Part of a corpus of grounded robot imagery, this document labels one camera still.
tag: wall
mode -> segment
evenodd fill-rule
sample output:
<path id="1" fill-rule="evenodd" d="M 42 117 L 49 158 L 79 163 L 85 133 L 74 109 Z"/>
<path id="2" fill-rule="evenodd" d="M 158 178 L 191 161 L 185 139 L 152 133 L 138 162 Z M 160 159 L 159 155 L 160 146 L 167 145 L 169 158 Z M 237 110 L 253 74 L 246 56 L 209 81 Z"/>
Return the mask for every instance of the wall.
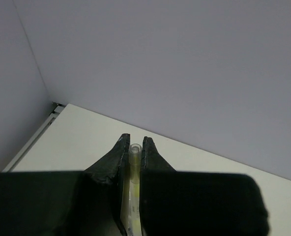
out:
<path id="1" fill-rule="evenodd" d="M 55 102 L 291 179 L 291 0 L 15 0 Z"/>
<path id="2" fill-rule="evenodd" d="M 0 170 L 51 107 L 13 2 L 0 0 Z"/>

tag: test tube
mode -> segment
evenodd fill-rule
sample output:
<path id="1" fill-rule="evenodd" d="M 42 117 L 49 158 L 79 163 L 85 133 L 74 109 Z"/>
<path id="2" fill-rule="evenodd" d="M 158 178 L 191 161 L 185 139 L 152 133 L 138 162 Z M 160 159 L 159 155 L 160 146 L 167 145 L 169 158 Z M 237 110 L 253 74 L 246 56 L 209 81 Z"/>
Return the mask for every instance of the test tube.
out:
<path id="1" fill-rule="evenodd" d="M 131 227 L 134 236 L 142 236 L 139 213 L 141 151 L 139 144 L 132 144 L 129 148 Z"/>

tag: white table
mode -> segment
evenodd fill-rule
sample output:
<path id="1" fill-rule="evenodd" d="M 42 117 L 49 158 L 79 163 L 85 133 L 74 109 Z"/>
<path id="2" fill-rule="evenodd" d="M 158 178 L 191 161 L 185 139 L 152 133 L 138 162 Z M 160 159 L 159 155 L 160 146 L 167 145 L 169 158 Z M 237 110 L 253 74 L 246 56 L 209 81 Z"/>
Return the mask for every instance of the white table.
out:
<path id="1" fill-rule="evenodd" d="M 291 181 L 221 156 L 165 138 L 69 104 L 14 171 L 84 170 L 122 133 L 131 143 L 152 137 L 160 154 L 179 171 L 230 172 L 250 175 L 260 186 L 269 211 L 270 235 L 291 236 Z"/>

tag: white panel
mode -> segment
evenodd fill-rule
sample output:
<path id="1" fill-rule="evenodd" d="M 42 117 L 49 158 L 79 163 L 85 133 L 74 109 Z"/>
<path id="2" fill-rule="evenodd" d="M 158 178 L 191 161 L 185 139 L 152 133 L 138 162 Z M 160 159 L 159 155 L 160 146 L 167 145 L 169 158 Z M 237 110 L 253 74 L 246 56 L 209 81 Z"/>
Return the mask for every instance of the white panel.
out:
<path id="1" fill-rule="evenodd" d="M 15 0 L 54 101 L 291 179 L 291 0 Z"/>
<path id="2" fill-rule="evenodd" d="M 52 105 L 12 0 L 0 0 L 0 171 Z"/>
<path id="3" fill-rule="evenodd" d="M 131 143 L 152 137 L 160 154 L 176 169 L 248 174 L 259 185 L 269 211 L 271 236 L 291 235 L 291 181 L 182 144 L 88 110 L 68 105 L 15 171 L 84 170 L 105 155 L 122 133 Z"/>

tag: tube with yellow liquid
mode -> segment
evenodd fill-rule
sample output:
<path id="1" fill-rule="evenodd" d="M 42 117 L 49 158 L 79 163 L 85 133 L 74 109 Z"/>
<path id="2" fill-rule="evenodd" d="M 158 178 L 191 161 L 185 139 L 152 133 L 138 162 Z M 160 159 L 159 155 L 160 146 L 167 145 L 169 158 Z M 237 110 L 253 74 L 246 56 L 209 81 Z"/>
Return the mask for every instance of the tube with yellow liquid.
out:
<path id="1" fill-rule="evenodd" d="M 139 213 L 140 162 L 142 148 L 132 144 L 129 148 L 130 164 L 130 197 L 131 197 L 131 228 L 133 236 L 142 236 Z"/>

